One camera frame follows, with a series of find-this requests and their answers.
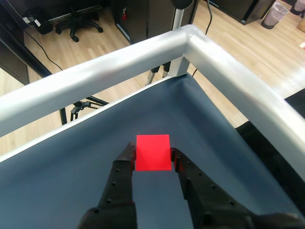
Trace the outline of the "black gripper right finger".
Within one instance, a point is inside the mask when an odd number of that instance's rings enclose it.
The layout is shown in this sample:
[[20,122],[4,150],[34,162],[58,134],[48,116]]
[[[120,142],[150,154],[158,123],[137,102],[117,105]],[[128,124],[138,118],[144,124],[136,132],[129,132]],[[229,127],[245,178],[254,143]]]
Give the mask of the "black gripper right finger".
[[254,229],[254,214],[209,178],[177,148],[171,161],[195,229]]

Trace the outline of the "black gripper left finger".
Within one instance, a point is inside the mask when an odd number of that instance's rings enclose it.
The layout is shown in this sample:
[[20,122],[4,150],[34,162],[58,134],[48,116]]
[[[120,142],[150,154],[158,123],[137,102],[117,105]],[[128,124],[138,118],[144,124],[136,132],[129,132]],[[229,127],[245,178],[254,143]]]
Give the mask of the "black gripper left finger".
[[102,197],[81,218],[79,229],[136,229],[136,206],[132,195],[132,172],[136,149],[128,143],[114,160]]

